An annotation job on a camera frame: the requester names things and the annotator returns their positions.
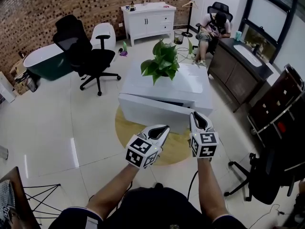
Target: black countertop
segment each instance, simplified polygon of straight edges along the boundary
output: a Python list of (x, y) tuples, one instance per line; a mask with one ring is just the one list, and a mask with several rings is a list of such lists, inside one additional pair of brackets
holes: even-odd
[(257, 58), (262, 63), (262, 65), (259, 67), (252, 65), (240, 52), (238, 52), (238, 50), (234, 48), (235, 45), (242, 45), (249, 49), (247, 45), (234, 40), (234, 38), (222, 38), (219, 41), (219, 46), (223, 47), (234, 58), (236, 58), (258, 80), (265, 81), (270, 75), (273, 74), (272, 70), (270, 70), (269, 67), (258, 57)]

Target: tiled floor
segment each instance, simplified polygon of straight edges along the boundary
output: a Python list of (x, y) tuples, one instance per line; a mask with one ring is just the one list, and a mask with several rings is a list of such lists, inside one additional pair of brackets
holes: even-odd
[[(18, 166), (24, 186), (61, 183), (61, 187), (46, 200), (51, 206), (59, 209), (85, 206), (89, 197), (127, 164), (114, 128), (115, 113), (119, 106), (118, 93), (131, 62), (152, 58), (153, 46), (159, 38), (136, 40), (135, 46), (128, 48), (128, 57), (119, 56), (112, 63), (107, 71), (119, 73), (122, 80), (118, 82), (109, 77), (103, 78), (101, 97), (97, 96), (96, 82), (81, 91), (81, 79), (73, 72), (54, 82), (42, 79), (35, 93), (27, 92), (12, 104), (1, 104), (0, 145), (9, 149), (9, 159), (0, 159), (0, 175)], [(170, 42), (171, 39), (164, 36), (164, 41)], [(197, 44), (194, 37), (191, 41)], [(120, 47), (122, 42), (117, 42), (117, 50)], [(188, 47), (186, 38), (183, 45), (177, 46), (180, 47)], [(227, 163), (234, 160), (249, 169), (249, 153), (258, 153), (259, 144), (249, 134), (249, 124), (243, 109), (233, 114), (230, 99), (213, 78), (210, 78), (210, 84), (214, 105), (210, 119), (221, 139), (212, 166), (221, 190), (225, 192), (236, 187), (239, 179), (243, 178), (240, 172), (232, 171)], [(187, 195), (196, 170), (196, 159), (191, 157), (175, 165), (151, 166), (138, 173), (133, 187), (151, 187), (158, 181)], [(296, 185), (292, 196), (288, 198), (287, 189), (281, 188), (274, 201), (281, 205), (280, 210), (285, 213), (293, 208), (298, 193)], [(28, 189), (28, 192), (34, 194), (37, 190)], [(249, 227), (271, 206), (255, 198), (252, 202), (244, 202), (245, 193), (248, 193), (247, 188), (228, 197), (226, 204), (230, 213)], [(193, 183), (190, 201), (200, 209), (198, 178)], [(272, 213), (253, 228), (269, 228), (282, 223), (287, 216), (278, 216), (276, 208), (274, 206)], [(55, 212), (45, 206), (40, 210)], [(51, 219), (42, 221), (45, 228), (51, 222)]]

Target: round yellow rug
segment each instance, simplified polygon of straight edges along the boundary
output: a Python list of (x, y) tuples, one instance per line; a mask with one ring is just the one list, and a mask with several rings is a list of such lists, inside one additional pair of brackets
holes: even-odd
[[(146, 126), (125, 119), (121, 107), (118, 107), (115, 116), (116, 134), (125, 148), (132, 135), (137, 135)], [(156, 166), (164, 166), (178, 163), (191, 155), (191, 149), (188, 144), (190, 131), (187, 129), (183, 135), (169, 133), (163, 145), (163, 151), (160, 158), (154, 163)]]

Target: potted plant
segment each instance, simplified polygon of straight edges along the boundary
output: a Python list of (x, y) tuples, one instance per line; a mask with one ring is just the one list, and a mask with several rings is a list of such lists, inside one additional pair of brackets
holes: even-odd
[(141, 64), (141, 72), (143, 76), (152, 76), (153, 84), (161, 76), (170, 77), (171, 80), (175, 77), (176, 71), (179, 69), (177, 62), (176, 46), (165, 44), (160, 40), (152, 50), (154, 54), (153, 60), (146, 60)]

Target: clothes hanger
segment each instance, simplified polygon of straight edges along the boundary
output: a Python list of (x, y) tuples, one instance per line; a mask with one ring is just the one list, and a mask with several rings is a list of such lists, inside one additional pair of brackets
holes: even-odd
[(190, 0), (188, 3), (184, 4), (182, 7), (195, 7), (195, 8), (198, 8), (198, 6), (197, 6), (197, 4), (196, 4), (196, 2), (194, 0)]

